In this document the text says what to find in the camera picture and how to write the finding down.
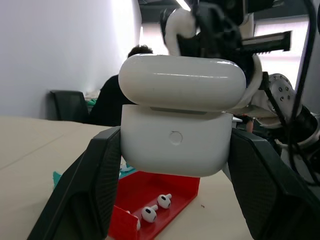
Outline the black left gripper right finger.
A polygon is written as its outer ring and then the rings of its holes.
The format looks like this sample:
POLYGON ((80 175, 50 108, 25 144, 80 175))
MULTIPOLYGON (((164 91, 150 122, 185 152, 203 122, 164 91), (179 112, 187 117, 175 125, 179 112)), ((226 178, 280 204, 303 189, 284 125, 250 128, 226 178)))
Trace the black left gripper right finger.
POLYGON ((254 240, 320 238, 320 200, 267 140, 234 128, 228 169, 254 240))

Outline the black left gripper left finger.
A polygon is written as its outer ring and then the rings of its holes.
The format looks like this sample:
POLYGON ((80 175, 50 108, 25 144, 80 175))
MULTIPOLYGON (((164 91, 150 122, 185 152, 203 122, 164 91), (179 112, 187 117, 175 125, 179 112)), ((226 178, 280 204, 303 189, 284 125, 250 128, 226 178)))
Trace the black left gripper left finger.
POLYGON ((104 240, 120 173, 120 127, 103 130, 62 174, 30 240, 104 240))

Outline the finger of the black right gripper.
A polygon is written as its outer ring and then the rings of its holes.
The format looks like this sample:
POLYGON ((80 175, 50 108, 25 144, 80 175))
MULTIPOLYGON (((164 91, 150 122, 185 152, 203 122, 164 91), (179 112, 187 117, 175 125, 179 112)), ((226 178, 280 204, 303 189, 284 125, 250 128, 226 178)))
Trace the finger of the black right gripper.
POLYGON ((291 48, 291 33, 291 31, 285 31, 243 39, 241 52, 248 54, 287 52, 291 48))

